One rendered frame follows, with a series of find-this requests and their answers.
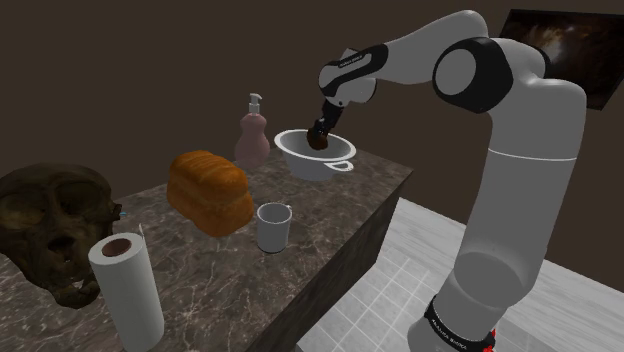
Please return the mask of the dark brown round object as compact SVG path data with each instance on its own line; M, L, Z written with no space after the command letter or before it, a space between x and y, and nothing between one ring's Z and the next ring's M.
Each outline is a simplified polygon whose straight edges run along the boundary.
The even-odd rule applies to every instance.
M309 129L306 138L309 146L314 150L324 150L328 147L327 136L316 130Z

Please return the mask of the pink soap dispenser bottle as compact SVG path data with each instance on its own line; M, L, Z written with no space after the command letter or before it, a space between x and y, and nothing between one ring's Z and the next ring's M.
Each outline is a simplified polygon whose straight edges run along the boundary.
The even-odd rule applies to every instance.
M261 166L270 153L270 143L265 136L266 119L260 114L262 96L250 93L249 111L240 120L242 134L235 146L238 166L253 169Z

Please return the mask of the white mug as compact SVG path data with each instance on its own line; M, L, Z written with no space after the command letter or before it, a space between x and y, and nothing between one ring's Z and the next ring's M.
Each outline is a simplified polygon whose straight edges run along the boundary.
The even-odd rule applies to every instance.
M288 243L292 207L270 202L257 210L257 244L266 253L279 253Z

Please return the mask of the brown bread loaf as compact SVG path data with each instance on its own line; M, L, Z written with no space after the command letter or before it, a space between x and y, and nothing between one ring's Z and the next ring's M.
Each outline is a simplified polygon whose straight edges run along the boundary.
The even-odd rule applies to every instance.
M174 209L212 237L230 235L247 225L254 214L243 170L204 150L174 159L166 195Z

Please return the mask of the marble kitchen counter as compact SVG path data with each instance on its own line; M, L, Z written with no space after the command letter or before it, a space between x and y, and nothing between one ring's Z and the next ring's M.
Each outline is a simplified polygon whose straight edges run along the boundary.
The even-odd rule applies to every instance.
M248 224L210 237L157 186L122 199L119 232L143 231L165 330L150 352L291 352L371 268L411 170L358 151L328 181L295 178L282 154L248 175L256 205L289 205L286 248L262 252ZM124 352L103 300L73 310L0 258L0 352Z

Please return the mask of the white paper towel roll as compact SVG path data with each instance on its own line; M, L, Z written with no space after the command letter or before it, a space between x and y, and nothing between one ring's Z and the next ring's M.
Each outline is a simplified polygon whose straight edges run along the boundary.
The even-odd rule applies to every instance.
M126 352L148 352L164 334L164 316L144 234L97 242L88 259Z

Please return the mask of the dark brown skull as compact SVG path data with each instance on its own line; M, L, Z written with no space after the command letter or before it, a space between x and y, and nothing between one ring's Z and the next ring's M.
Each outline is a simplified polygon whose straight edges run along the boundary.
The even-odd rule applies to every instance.
M122 206L81 165L38 163L0 178L0 253L56 303L81 309L99 295L88 253L113 234Z

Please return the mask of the dark wall picture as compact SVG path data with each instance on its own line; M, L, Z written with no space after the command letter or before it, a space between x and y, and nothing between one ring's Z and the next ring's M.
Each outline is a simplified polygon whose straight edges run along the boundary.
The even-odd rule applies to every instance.
M512 9L499 34L541 49L548 78L581 86L587 107L605 107L624 80L624 15Z

